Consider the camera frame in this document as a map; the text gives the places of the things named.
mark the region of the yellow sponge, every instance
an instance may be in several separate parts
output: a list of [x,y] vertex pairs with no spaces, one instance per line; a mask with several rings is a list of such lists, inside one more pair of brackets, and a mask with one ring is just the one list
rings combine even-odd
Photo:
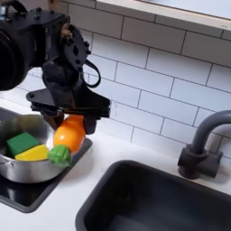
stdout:
[[25,152],[22,152],[15,156],[15,159],[18,161],[40,161],[47,159],[48,149],[46,145],[38,145],[32,149],[29,149]]

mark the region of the pot handle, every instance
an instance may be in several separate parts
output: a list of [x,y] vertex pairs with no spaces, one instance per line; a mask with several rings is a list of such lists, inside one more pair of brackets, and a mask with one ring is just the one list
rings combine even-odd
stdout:
[[0,165],[10,166],[10,167],[14,166],[12,162],[7,162],[5,158],[1,156],[1,154],[0,154]]

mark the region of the shelf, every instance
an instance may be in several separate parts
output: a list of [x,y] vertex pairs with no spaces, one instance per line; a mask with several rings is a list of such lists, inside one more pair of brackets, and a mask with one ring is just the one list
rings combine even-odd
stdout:
[[231,31],[231,20],[213,15],[200,14],[196,12],[180,10],[177,8],[145,3],[137,0],[97,0],[99,3],[122,6],[150,14],[158,14],[184,21],[213,26]]

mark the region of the green sponge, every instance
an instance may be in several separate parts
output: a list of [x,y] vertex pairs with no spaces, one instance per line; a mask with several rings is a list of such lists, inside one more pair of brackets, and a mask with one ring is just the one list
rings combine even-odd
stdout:
[[19,134],[7,140],[6,143],[13,157],[40,144],[38,140],[28,133]]

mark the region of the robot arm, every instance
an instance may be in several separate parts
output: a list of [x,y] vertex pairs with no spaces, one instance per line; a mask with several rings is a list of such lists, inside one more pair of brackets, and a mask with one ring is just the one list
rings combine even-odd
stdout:
[[[9,13],[9,6],[15,13]],[[109,117],[110,101],[89,88],[101,80],[97,67],[88,60],[89,44],[65,14],[40,7],[27,12],[19,1],[2,3],[0,10],[0,90],[18,86],[28,70],[42,67],[45,89],[28,93],[32,110],[39,111],[57,129],[64,114],[84,116],[87,134],[97,120]],[[83,65],[98,72],[98,82],[84,80]]]

